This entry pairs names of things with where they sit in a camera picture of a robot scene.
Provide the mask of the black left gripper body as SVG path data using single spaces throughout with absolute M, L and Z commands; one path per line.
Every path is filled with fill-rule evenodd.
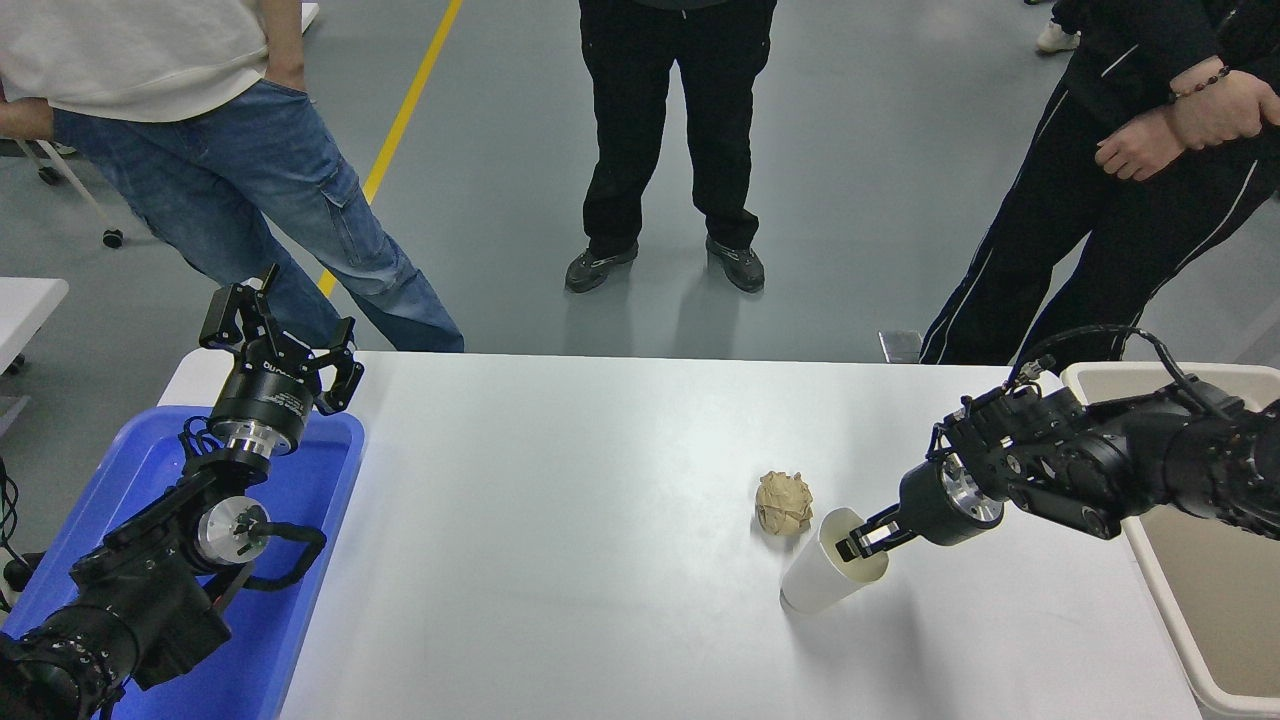
M 303 365 L 310 350 L 239 350 L 207 419 L 224 445 L 297 448 L 317 393 L 317 375 Z

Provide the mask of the person's bare hand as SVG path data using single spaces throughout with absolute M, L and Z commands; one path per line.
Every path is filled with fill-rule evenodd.
M 1097 143 L 1094 164 L 1119 181 L 1143 182 L 1187 150 L 1170 108 L 1157 108 L 1129 120 Z

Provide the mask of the person's braceleted hand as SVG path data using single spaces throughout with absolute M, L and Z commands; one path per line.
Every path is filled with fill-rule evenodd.
M 1243 70 L 1180 79 L 1171 85 L 1171 91 L 1176 96 L 1172 123 L 1190 150 L 1256 137 L 1266 124 L 1279 122 L 1279 99 L 1272 86 Z

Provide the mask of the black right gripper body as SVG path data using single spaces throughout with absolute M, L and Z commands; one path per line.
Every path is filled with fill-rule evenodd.
M 952 497 L 954 491 L 968 497 L 969 480 L 969 473 L 952 457 L 920 462 L 900 482 L 899 528 L 943 547 L 969 541 L 977 525 Z

